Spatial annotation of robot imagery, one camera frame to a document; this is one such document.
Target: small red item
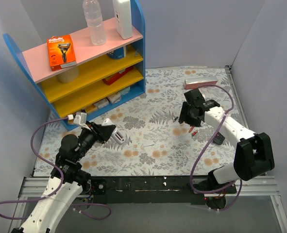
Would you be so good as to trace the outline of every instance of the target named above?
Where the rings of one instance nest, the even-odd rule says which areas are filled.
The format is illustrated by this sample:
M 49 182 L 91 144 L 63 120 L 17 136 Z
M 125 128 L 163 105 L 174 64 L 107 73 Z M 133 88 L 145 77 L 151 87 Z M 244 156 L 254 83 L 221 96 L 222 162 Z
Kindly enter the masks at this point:
M 194 128 L 194 126 L 192 126 L 191 129 L 190 129 L 188 132 L 189 132 L 189 133 L 192 132 L 193 128 Z
M 111 85 L 112 83 L 116 82 L 119 78 L 121 78 L 123 75 L 127 74 L 132 69 L 133 69 L 132 66 L 127 67 L 126 69 L 123 69 L 120 72 L 103 79 L 102 81 L 107 85 Z
M 195 134 L 197 134 L 198 130 L 196 130 L 194 133 L 192 133 L 192 136 L 194 136 Z

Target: floral tablecloth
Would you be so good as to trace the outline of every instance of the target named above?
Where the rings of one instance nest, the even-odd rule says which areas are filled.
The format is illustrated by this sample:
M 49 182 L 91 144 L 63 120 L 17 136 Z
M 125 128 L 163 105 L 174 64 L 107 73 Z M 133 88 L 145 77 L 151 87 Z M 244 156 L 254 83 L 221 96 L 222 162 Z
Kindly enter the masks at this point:
M 198 133 L 191 136 L 186 124 L 173 123 L 172 117 L 179 116 L 182 102 L 185 101 L 183 88 L 185 78 L 217 76 L 221 85 L 231 94 L 230 83 L 225 69 L 205 68 L 166 68 L 146 70 L 146 94 L 99 116 L 94 122 L 101 124 L 110 118 L 126 136 L 121 146 L 110 139 L 106 144 L 96 143 L 81 160 L 83 170 L 92 176 L 139 176 L 139 175 L 189 175 L 204 144 L 214 129 L 205 123 L 197 128 Z M 201 88 L 206 99 L 214 99 L 227 109 L 230 100 L 225 93 L 214 87 Z M 238 109 L 231 116 L 242 122 Z M 40 154 L 50 161 L 60 147 L 63 136 L 80 134 L 80 129 L 67 132 L 61 123 L 46 127 Z M 153 146 L 144 147 L 147 140 Z M 205 175 L 212 169 L 233 161 L 234 148 L 228 141 L 219 146 L 212 144 L 204 153 L 195 173 Z M 37 160 L 34 176 L 49 176 L 52 167 Z

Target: pink box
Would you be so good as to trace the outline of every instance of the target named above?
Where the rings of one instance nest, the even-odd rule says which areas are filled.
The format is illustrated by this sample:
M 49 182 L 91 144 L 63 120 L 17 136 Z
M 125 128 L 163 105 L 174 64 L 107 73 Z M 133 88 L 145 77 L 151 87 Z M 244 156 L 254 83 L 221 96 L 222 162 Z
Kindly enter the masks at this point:
M 185 79 L 184 89 L 196 89 L 196 88 L 199 88 L 199 87 L 207 85 L 207 84 L 215 85 L 217 82 L 218 82 L 218 79 L 216 76 L 194 78 L 194 79 Z

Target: blue shelf frame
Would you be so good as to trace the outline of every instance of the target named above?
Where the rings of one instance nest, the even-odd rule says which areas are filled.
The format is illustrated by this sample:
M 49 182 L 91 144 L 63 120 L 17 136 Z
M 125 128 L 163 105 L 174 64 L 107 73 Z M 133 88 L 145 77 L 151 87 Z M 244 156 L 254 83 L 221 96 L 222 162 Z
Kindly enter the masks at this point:
M 144 19 L 143 11 L 142 11 L 141 5 L 139 3 L 139 0 L 131 0 L 130 3 L 131 3 L 131 10 L 132 10 L 132 24 L 143 35 L 142 39 L 132 43 L 132 46 L 136 50 L 138 50 L 140 55 L 143 57 L 143 61 L 139 62 L 135 65 L 135 67 L 138 69 L 138 71 L 143 76 L 143 79 L 136 82 L 134 85 L 132 85 L 129 93 L 125 96 L 122 96 L 121 100 L 118 103 L 109 104 L 109 105 L 105 106 L 104 108 L 101 108 L 101 109 L 99 109 L 99 110 L 97 110 L 91 114 L 88 114 L 87 120 L 92 120 L 92 119 L 100 116 L 101 114 L 106 113 L 106 112 L 110 111 L 111 109 L 116 108 L 116 107 L 120 106 L 121 104 L 123 104 L 127 101 L 130 101 L 131 99 L 145 93 L 145 83 L 146 83 L 146 81 L 145 81 L 145 19 Z M 20 50 L 20 48 L 18 47 L 16 42 L 7 33 L 3 34 L 3 39 L 7 45 L 7 48 L 9 49 L 12 56 L 16 60 L 20 69 L 22 70 L 22 72 L 26 75 L 26 77 L 31 82 L 31 84 L 34 86 L 34 88 L 38 91 L 38 93 L 44 99 L 45 103 L 49 106 L 49 108 L 52 110 L 52 112 L 58 118 L 60 118 L 58 112 L 56 111 L 56 109 L 53 105 L 53 103 L 50 103 L 47 100 L 47 97 L 43 91 L 41 84 L 35 83 L 33 81 L 33 78 L 31 76 L 31 72 L 28 68 L 27 62 L 26 62 L 25 58 L 23 57 L 22 51 Z M 68 131 L 73 130 L 77 127 L 76 125 L 68 124 L 68 121 L 66 121 L 66 120 L 63 120 L 62 124 L 64 125 L 64 127 Z

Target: shelf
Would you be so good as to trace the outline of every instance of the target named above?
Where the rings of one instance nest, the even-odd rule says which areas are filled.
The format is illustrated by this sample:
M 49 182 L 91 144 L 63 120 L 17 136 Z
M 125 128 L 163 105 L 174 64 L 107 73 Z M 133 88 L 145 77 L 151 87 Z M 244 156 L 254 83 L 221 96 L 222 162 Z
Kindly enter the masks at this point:
M 141 73 L 134 68 L 110 86 L 100 80 L 57 100 L 54 105 L 59 116 L 66 117 L 142 79 Z
M 107 55 L 102 55 L 78 66 L 80 75 L 70 83 L 61 83 L 55 76 L 41 82 L 41 85 L 48 101 L 52 103 L 141 61 L 143 61 L 143 58 L 140 54 L 137 53 L 137 56 L 135 56 L 135 49 L 129 46 L 127 56 L 122 59 L 114 60 Z
M 70 34 L 74 45 L 77 65 L 88 62 L 112 50 L 116 50 L 143 38 L 142 34 L 133 27 L 133 37 L 127 40 L 122 39 L 116 30 L 115 18 L 108 19 L 103 23 L 107 37 L 107 41 L 103 45 L 95 46 L 91 43 L 88 28 L 84 28 Z M 71 67 L 69 67 L 57 71 L 51 70 L 46 43 L 30 50 L 26 50 L 22 54 L 26 60 L 32 79 L 35 83 L 39 83 L 71 69 Z
M 144 93 L 144 91 L 142 90 L 142 88 L 140 86 L 138 86 L 136 84 L 132 85 L 130 87 L 130 91 L 126 95 L 122 96 L 122 98 L 121 98 L 121 100 L 119 102 L 117 102 L 115 104 L 110 104 L 109 103 L 104 108 L 101 108 L 101 109 L 99 109 L 99 110 L 97 110 L 97 111 L 95 111 L 93 113 L 88 114 L 87 115 L 87 120 L 91 121 L 92 119 L 102 115 L 103 113 L 106 113 L 106 112 L 110 111 L 111 109 L 116 108 L 116 107 L 120 106 L 121 104 L 123 104 L 123 103 L 125 103 L 127 101 L 130 101 L 131 99 L 133 99 L 133 98 L 135 98 L 135 97 L 137 97 L 137 96 L 139 96 L 139 95 L 141 95 L 143 93 Z M 73 130 L 73 129 L 75 129 L 77 127 L 77 125 L 70 125 L 68 123 L 66 123 L 66 124 L 67 124 L 69 130 Z

